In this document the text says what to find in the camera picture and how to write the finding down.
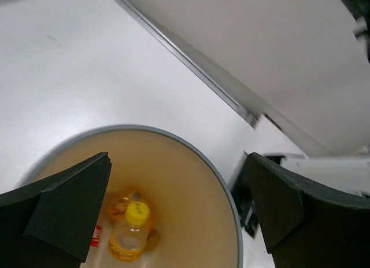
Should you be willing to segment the aluminium rail along wall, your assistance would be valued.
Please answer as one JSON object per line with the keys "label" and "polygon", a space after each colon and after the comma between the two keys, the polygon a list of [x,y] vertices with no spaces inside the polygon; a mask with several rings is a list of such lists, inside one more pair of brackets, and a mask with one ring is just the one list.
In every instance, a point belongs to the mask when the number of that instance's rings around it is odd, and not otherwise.
{"label": "aluminium rail along wall", "polygon": [[131,17],[133,17],[147,32],[159,41],[168,51],[170,51],[178,60],[182,62],[193,74],[204,82],[214,93],[216,93],[230,108],[232,108],[249,125],[255,127],[258,119],[237,102],[218,81],[214,80],[206,71],[204,71],[191,57],[179,48],[170,38],[167,37],[153,22],[129,0],[115,0]]}

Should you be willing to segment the beige bin grey rim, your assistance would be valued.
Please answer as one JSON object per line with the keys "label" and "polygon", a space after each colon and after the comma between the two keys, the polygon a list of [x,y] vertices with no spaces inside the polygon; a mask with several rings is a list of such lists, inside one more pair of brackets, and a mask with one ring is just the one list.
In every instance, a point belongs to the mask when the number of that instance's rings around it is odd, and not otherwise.
{"label": "beige bin grey rim", "polygon": [[[242,267],[243,242],[229,188],[212,162],[177,135],[149,126],[114,125],[81,133],[48,153],[22,181],[38,181],[106,152],[112,163],[101,208],[100,241],[84,267]],[[144,196],[160,234],[134,262],[111,256],[107,207],[126,188]]]}

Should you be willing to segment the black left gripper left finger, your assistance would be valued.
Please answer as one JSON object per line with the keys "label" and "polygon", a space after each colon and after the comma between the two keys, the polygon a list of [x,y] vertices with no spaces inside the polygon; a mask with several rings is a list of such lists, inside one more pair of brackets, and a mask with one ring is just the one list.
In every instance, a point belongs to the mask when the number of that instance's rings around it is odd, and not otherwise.
{"label": "black left gripper left finger", "polygon": [[1,267],[79,267],[87,259],[112,164],[98,153],[1,194]]}

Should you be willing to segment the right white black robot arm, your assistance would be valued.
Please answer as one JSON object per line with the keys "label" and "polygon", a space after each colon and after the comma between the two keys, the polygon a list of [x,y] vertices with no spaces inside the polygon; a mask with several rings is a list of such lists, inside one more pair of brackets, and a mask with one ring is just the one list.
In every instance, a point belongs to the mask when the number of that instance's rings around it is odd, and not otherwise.
{"label": "right white black robot arm", "polygon": [[309,159],[247,160],[276,267],[369,266],[369,0],[245,0],[236,67]]}

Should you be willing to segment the orange bottle in bin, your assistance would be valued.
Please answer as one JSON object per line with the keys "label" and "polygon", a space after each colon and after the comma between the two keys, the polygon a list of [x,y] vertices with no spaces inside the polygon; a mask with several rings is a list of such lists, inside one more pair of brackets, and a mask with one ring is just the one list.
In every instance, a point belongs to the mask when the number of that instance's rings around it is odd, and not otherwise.
{"label": "orange bottle in bin", "polygon": [[111,195],[108,199],[106,213],[110,220],[113,221],[113,223],[115,223],[115,221],[120,221],[124,218],[127,205],[134,201],[141,201],[147,204],[150,208],[150,215],[147,220],[149,235],[147,237],[147,243],[144,247],[144,251],[152,252],[157,248],[161,240],[161,236],[156,229],[155,208],[151,201],[148,199],[148,196],[145,192],[135,186],[129,186],[122,190],[120,193]]}

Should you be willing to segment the small bottle yellow cap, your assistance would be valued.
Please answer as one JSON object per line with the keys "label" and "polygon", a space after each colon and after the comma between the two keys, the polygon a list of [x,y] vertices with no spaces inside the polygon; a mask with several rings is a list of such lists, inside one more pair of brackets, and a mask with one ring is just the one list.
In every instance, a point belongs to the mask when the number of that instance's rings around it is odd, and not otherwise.
{"label": "small bottle yellow cap", "polygon": [[149,234],[149,206],[142,201],[127,205],[124,216],[118,219],[109,238],[110,253],[122,262],[137,260],[147,243]]}

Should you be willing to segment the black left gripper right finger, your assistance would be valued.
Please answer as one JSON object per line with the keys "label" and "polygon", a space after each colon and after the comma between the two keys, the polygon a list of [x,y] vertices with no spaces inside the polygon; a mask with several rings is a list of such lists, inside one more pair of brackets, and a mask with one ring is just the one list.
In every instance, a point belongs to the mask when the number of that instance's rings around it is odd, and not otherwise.
{"label": "black left gripper right finger", "polygon": [[276,267],[369,267],[369,199],[251,153],[249,185]]}

